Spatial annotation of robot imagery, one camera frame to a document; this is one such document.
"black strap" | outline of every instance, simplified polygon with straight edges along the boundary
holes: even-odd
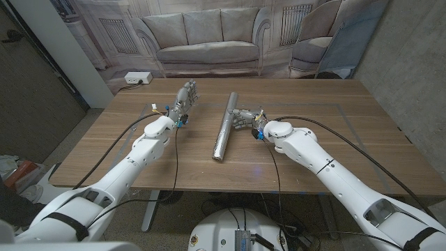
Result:
[[[416,251],[419,250],[421,242],[423,242],[427,237],[432,235],[433,233],[438,232],[437,229],[433,227],[428,227],[418,233],[412,240],[407,241],[404,245],[403,251]]]
[[[89,230],[82,223],[71,218],[70,216],[54,212],[50,213],[47,217],[43,218],[42,220],[46,218],[60,220],[63,223],[66,223],[67,225],[72,227],[74,230],[76,230],[76,237],[78,241],[82,241],[85,237],[89,235]]]

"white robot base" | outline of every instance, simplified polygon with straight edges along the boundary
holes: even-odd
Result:
[[[282,250],[281,241],[284,249],[288,251],[285,235],[282,232],[280,238],[279,230],[280,228],[273,220],[259,212],[250,209],[244,211],[243,208],[228,208],[209,215],[194,228],[190,234],[187,250]]]

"concrete wall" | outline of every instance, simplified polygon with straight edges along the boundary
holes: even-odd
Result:
[[[446,1],[394,0],[354,78],[446,181],[445,68]]]

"gray sofa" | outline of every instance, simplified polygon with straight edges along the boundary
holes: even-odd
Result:
[[[303,77],[354,69],[386,4],[387,0],[332,0],[306,15],[293,46],[290,77],[292,72],[293,77]]]
[[[132,18],[166,77],[182,73],[261,74],[269,8],[193,11]]]

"sofa cushion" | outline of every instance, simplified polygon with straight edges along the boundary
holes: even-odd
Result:
[[[235,63],[257,60],[259,48],[247,42],[214,42],[169,47],[156,55],[163,63]]]
[[[152,31],[161,48],[187,45],[183,15],[166,14],[143,17],[142,20]]]
[[[252,28],[259,8],[222,9],[224,41],[252,42]]]
[[[202,10],[183,13],[189,45],[222,42],[220,10]]]
[[[318,68],[318,63],[310,63],[310,62],[305,62],[305,61],[301,61],[299,59],[293,59],[291,60],[291,67],[292,68],[297,68],[299,70],[304,70],[304,71],[316,71]]]
[[[318,63],[322,59],[331,40],[331,37],[322,37],[297,42],[293,46],[293,58]]]

